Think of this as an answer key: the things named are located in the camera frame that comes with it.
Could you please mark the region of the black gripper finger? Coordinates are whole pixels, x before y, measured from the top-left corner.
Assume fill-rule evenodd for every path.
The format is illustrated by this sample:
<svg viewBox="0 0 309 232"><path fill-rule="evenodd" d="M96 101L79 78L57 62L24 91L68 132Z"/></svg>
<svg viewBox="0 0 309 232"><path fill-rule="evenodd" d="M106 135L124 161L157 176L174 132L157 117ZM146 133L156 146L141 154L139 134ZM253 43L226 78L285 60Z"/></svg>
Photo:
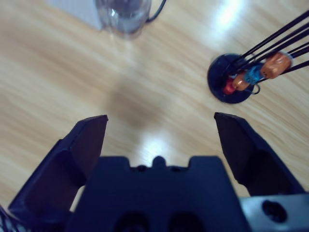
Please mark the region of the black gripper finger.
<svg viewBox="0 0 309 232"><path fill-rule="evenodd" d="M56 142L8 209L31 229L63 228L74 198L101 155L106 115L83 119Z"/></svg>
<svg viewBox="0 0 309 232"><path fill-rule="evenodd" d="M214 119L232 174L251 196L305 193L271 146L245 119L219 112Z"/></svg>

